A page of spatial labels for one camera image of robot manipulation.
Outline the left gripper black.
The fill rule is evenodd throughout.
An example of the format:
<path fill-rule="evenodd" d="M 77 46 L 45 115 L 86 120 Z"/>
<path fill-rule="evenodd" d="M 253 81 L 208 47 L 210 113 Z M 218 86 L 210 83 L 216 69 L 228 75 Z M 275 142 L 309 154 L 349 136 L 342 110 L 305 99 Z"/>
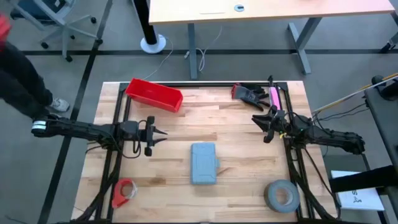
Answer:
<path fill-rule="evenodd" d="M 154 132 L 159 133 L 159 134 L 165 134 L 167 133 L 157 129 L 154 126 L 155 123 L 155 117 L 154 116 L 148 116 L 146 121 L 145 121 L 145 128 L 139 130 L 139 140 L 140 142 L 146 142 L 147 145 L 144 149 L 144 154 L 145 156 L 151 156 L 152 155 L 152 146 L 155 146 L 157 143 L 162 142 L 167 140 L 167 138 L 161 138 L 161 139 L 153 139 Z"/>

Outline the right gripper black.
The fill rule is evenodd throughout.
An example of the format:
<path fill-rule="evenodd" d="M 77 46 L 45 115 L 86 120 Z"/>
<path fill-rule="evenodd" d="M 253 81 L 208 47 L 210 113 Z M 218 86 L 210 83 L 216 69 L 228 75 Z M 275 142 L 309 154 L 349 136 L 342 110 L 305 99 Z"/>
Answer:
<path fill-rule="evenodd" d="M 264 115 L 253 115 L 252 120 L 258 121 L 256 124 L 261 128 L 262 131 L 267 133 L 264 137 L 265 143 L 270 143 L 274 134 L 278 132 L 281 135 L 285 135 L 290 132 L 290 124 L 285 119 L 287 114 L 284 110 L 278 110 L 276 105 L 272 105 L 267 114 Z"/>

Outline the grey plastic tool case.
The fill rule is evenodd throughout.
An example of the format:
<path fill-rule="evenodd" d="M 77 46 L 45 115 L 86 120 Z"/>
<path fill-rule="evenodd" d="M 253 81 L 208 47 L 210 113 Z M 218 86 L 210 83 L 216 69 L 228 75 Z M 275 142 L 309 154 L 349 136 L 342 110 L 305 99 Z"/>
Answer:
<path fill-rule="evenodd" d="M 190 151 L 190 182 L 193 185 L 215 185 L 220 162 L 213 142 L 196 142 Z"/>

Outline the pink stapler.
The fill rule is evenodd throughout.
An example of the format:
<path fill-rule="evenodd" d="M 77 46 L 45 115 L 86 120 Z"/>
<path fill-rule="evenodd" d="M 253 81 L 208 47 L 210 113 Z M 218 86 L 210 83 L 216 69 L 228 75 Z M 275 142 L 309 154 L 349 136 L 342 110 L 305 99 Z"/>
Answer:
<path fill-rule="evenodd" d="M 274 86 L 271 86 L 269 88 L 269 98 L 270 98 L 270 104 L 272 106 L 276 106 L 278 110 L 281 109 L 280 107 L 280 101 L 279 101 L 279 96 L 278 96 L 278 89 Z"/>

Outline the black work glove red cuff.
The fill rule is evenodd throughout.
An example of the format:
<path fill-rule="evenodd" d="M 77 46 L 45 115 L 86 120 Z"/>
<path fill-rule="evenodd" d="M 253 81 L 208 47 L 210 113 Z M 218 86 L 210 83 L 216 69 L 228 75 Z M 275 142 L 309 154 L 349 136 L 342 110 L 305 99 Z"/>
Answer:
<path fill-rule="evenodd" d="M 270 103 L 263 101 L 269 97 L 265 90 L 255 84 L 235 83 L 231 90 L 232 99 L 242 100 L 244 103 L 264 111 L 262 106 L 270 107 Z"/>

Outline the red plastic bin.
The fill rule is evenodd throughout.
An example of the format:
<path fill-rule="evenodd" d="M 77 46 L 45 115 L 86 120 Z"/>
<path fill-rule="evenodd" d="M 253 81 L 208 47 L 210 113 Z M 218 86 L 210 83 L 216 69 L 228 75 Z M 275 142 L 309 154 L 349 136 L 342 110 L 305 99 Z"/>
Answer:
<path fill-rule="evenodd" d="M 134 101 L 176 113 L 179 111 L 183 95 L 176 88 L 133 78 L 125 93 Z"/>

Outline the red tape dispenser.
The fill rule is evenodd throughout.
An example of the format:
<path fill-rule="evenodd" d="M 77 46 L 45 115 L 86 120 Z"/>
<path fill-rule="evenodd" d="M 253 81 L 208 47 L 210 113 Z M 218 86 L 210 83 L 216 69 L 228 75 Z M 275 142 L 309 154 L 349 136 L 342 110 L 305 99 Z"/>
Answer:
<path fill-rule="evenodd" d="M 137 194 L 137 186 L 132 179 L 119 179 L 116 183 L 111 201 L 112 208 L 119 208 Z"/>

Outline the white yellow rod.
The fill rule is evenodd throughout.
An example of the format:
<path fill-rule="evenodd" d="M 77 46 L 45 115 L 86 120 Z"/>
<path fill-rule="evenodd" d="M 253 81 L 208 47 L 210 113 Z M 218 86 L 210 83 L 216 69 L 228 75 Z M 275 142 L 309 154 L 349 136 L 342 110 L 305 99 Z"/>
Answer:
<path fill-rule="evenodd" d="M 332 103 L 329 103 L 329 104 L 327 104 L 325 106 L 322 106 L 320 108 L 317 108 L 317 109 L 313 110 L 312 114 L 317 114 L 317 113 L 319 113 L 319 112 L 321 112 L 323 110 L 326 110 L 326 109 L 331 108 L 331 107 L 333 107 L 335 105 L 338 105 L 338 104 L 340 104 L 340 103 L 352 98 L 354 95 L 357 95 L 357 94 L 363 92 L 364 90 L 367 90 L 369 88 L 374 88 L 374 87 L 379 86 L 381 84 L 384 84 L 384 83 L 386 83 L 386 82 L 388 82 L 390 80 L 393 80 L 394 78 L 397 78 L 397 77 L 398 77 L 398 73 L 394 73 L 392 75 L 389 75 L 388 77 L 383 78 L 382 81 L 377 83 L 377 84 L 366 85 L 366 86 L 360 88 L 359 90 L 357 90 L 356 92 L 354 92 L 354 93 L 352 93 L 350 95 L 344 96 L 344 97 L 342 97 L 342 98 L 340 98 L 340 99 L 338 99 L 338 100 L 336 100 L 336 101 L 334 101 Z"/>

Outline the black beam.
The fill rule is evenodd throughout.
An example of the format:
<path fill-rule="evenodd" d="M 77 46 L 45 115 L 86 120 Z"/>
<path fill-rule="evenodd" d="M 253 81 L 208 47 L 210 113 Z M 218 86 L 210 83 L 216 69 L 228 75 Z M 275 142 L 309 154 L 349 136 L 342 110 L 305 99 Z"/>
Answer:
<path fill-rule="evenodd" d="M 329 180 L 332 192 L 398 186 L 398 171 L 394 166 L 385 166 L 358 174 Z"/>

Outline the wooden desk grey legs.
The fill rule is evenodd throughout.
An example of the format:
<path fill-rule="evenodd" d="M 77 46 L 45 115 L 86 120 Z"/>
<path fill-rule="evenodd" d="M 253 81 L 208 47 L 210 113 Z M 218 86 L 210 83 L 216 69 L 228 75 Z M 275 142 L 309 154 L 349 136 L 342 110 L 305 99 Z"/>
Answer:
<path fill-rule="evenodd" d="M 242 4 L 243 12 L 234 10 Z M 198 77 L 195 24 L 198 22 L 243 21 L 253 19 L 307 18 L 298 32 L 294 23 L 287 26 L 297 51 L 303 74 L 311 73 L 305 46 L 324 17 L 365 14 L 390 14 L 390 0 L 150 0 L 149 24 L 183 23 L 188 28 L 190 78 Z"/>

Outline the white paper sheet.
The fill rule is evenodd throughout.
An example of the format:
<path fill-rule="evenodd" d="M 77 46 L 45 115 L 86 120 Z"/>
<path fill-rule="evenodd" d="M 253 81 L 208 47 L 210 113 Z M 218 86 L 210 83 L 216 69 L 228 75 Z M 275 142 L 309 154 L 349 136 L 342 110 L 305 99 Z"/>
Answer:
<path fill-rule="evenodd" d="M 337 193 L 342 209 L 384 211 L 377 190 L 373 188 L 352 190 Z"/>

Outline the person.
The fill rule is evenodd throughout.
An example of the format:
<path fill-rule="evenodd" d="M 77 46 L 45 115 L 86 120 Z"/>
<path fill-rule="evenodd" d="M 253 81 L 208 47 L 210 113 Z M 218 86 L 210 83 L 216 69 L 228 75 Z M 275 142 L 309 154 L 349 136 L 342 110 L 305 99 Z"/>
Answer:
<path fill-rule="evenodd" d="M 7 41 L 11 24 L 0 14 L 0 99 L 23 115 L 36 119 L 49 109 L 68 111 L 70 104 L 53 96 L 30 60 Z"/>

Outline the grey office chair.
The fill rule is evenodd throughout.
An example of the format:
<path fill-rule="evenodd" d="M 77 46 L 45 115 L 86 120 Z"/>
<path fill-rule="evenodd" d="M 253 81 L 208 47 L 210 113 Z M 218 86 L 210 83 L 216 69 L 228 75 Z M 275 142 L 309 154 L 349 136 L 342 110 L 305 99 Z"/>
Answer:
<path fill-rule="evenodd" d="M 68 54 L 68 43 L 70 39 L 75 39 L 74 34 L 78 33 L 95 40 L 95 43 L 101 45 L 103 40 L 92 33 L 83 31 L 75 24 L 82 21 L 97 23 L 97 18 L 92 15 L 84 15 L 74 21 L 67 21 L 65 18 L 72 11 L 76 0 L 6 0 L 12 6 L 10 16 L 12 19 L 25 19 L 31 22 L 39 30 L 44 30 L 45 26 L 56 26 L 51 34 L 40 41 L 43 49 L 49 47 L 47 41 L 58 36 L 62 38 L 62 57 L 67 62 L 72 62 L 72 57 Z"/>

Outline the black aluminium table frame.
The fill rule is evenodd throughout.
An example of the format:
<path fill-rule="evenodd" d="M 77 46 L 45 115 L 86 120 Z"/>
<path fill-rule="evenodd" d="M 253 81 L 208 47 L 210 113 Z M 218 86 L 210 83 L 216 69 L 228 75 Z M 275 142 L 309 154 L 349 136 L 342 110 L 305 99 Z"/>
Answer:
<path fill-rule="evenodd" d="M 131 142 L 123 144 L 122 156 L 90 146 L 72 217 L 90 205 L 113 169 L 137 185 L 137 194 L 117 209 L 111 207 L 110 192 L 101 201 L 97 217 L 115 223 L 287 223 L 315 217 L 306 200 L 298 212 L 286 214 L 266 206 L 266 185 L 289 178 L 284 142 L 274 138 L 264 143 L 251 119 L 255 109 L 232 99 L 231 87 L 228 82 L 179 83 L 182 106 L 171 113 L 130 100 L 123 83 L 104 83 L 95 123 L 142 121 L 152 115 L 159 143 L 150 157 L 137 159 L 132 157 Z M 190 146 L 195 142 L 215 143 L 220 161 L 215 185 L 190 183 Z"/>

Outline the grey duct tape roll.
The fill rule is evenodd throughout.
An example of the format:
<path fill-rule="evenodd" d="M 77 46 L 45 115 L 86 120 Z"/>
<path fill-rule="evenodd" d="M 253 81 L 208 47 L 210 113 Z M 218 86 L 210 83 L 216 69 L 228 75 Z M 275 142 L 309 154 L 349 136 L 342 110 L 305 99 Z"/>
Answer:
<path fill-rule="evenodd" d="M 287 201 L 281 203 L 277 199 L 277 191 L 284 190 L 287 193 Z M 297 187 L 289 180 L 275 180 L 264 189 L 264 200 L 267 206 L 279 213 L 291 213 L 300 205 L 300 195 Z"/>

